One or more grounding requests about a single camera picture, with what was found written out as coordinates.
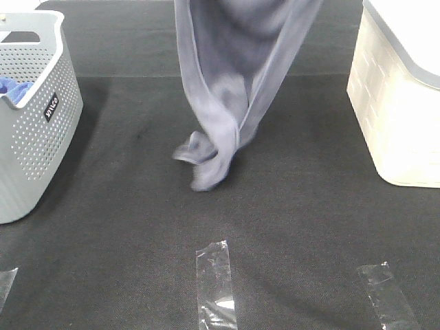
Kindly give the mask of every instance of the black mat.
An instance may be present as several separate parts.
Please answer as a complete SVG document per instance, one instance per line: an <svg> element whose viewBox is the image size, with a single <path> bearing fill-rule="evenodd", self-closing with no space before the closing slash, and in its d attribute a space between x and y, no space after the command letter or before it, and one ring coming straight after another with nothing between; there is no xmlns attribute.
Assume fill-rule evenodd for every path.
<svg viewBox="0 0 440 330"><path fill-rule="evenodd" d="M240 329L379 329L355 268L387 260L440 317L440 191L376 174L346 76L285 81L218 189L170 159L195 127L178 78L81 78L84 113L38 208L1 227L20 267L0 329L196 329L195 250L228 239Z"/></svg>

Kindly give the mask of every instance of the clear tape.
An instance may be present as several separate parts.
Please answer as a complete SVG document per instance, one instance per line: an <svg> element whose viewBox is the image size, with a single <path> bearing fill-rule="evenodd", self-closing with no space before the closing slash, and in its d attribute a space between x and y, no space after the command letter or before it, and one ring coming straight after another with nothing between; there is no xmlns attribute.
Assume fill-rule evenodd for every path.
<svg viewBox="0 0 440 330"><path fill-rule="evenodd" d="M199 330L237 330L228 244L211 243L196 256Z"/></svg>
<svg viewBox="0 0 440 330"><path fill-rule="evenodd" d="M8 297L18 270L18 268L15 268L9 272L0 272L0 313L5 305L6 298Z"/></svg>
<svg viewBox="0 0 440 330"><path fill-rule="evenodd" d="M357 269L383 330L421 330L388 263Z"/></svg>

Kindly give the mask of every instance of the gray lid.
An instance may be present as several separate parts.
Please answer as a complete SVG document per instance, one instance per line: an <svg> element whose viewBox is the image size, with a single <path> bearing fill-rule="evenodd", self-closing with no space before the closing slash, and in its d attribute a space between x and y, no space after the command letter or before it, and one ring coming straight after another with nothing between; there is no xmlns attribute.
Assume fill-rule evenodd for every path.
<svg viewBox="0 0 440 330"><path fill-rule="evenodd" d="M364 7L414 78L440 89L440 1L364 0Z"/></svg>

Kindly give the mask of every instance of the plastic container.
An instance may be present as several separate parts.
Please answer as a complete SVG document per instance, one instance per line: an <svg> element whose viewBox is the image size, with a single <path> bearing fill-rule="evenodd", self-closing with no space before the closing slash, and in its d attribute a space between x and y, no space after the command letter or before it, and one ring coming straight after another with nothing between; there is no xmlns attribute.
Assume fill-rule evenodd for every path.
<svg viewBox="0 0 440 330"><path fill-rule="evenodd" d="M440 187L440 2L364 0L348 94L378 173Z"/></svg>
<svg viewBox="0 0 440 330"><path fill-rule="evenodd" d="M56 172L83 100L60 12L0 14L0 32L34 32L39 42L0 43L0 76L34 82L17 104L0 97L0 223L24 217Z"/></svg>

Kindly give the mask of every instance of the gray laundry basket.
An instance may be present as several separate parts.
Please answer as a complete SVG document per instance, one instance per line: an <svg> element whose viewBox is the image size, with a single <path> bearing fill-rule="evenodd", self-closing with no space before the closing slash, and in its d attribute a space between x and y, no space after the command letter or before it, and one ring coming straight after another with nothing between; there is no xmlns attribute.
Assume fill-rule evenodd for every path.
<svg viewBox="0 0 440 330"><path fill-rule="evenodd" d="M0 14L0 32L35 32L40 42L0 43L0 76L34 82L14 105L0 97L0 223L24 217L53 178L79 121L83 100L60 12Z"/></svg>

